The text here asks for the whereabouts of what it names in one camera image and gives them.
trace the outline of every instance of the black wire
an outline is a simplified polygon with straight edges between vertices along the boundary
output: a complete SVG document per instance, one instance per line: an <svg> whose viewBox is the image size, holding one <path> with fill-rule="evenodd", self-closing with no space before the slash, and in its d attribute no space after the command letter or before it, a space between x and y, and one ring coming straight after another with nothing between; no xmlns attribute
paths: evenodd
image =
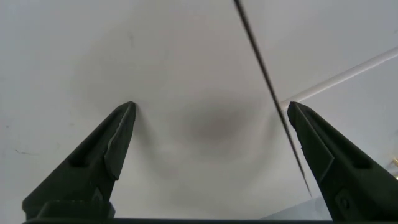
<svg viewBox="0 0 398 224"><path fill-rule="evenodd" d="M274 87L272 86L271 79L269 78L265 63L264 63L264 61L262 59L260 50L259 50L259 48L257 46L256 38L253 35L252 29L251 29L251 27L249 25L249 21L248 21L248 19L246 17L246 13L245 13L245 11L243 9L243 6L242 6L240 0L234 0L234 3L235 3L235 6L236 6L236 9L238 10L238 14L239 14L239 16L240 16L240 18L242 20L244 29L245 29L245 31L246 31L246 33L248 35L250 44L251 44L251 46L253 48L253 51L254 51L254 55L256 56L257 62L260 65L260 69L261 69L262 75L264 76L264 79L266 80L268 89L269 89L269 91L271 93L272 100L274 101L275 107L277 108L280 121L282 122L282 125L283 125L283 127L285 129L285 132L286 132L286 135L287 135L287 139L289 140L290 146L292 146L293 153L294 153L294 156L296 157L297 164L300 167L300 171L301 171L301 174L303 175L303 178L304 178L304 181L305 181L305 185L307 186L308 192L310 193L310 195L312 197L312 194L311 194L311 191L310 191L310 187L308 186L307 180L305 178L305 173L304 173L303 167L302 167L300 159L299 159L299 155L297 154L296 148L294 146L292 136L289 133L289 129L288 129L286 120L284 119L284 115L283 115L282 110L281 110L281 108L279 106L279 101L278 101L278 99L276 97L276 94L275 94L275 91L274 91Z"/></svg>

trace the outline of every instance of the white surface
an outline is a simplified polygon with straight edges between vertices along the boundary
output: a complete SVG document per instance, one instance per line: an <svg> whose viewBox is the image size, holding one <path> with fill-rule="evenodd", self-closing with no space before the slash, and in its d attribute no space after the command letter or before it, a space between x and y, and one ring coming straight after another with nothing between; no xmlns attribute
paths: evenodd
<svg viewBox="0 0 398 224"><path fill-rule="evenodd" d="M231 1L0 10L3 223L127 100L139 111L118 217L261 218L309 199Z"/></svg>
<svg viewBox="0 0 398 224"><path fill-rule="evenodd" d="M398 1L244 1L284 101L398 46Z"/></svg>

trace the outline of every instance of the white wall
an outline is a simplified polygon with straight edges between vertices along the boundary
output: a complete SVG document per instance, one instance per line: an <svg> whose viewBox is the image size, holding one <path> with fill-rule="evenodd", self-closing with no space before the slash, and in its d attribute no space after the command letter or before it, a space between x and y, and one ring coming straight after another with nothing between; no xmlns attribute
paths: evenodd
<svg viewBox="0 0 398 224"><path fill-rule="evenodd" d="M386 166L397 1L244 6L281 105L312 107ZM23 198L129 100L118 217L261 218L310 200L231 1L9 0L0 33L3 223L22 222Z"/></svg>

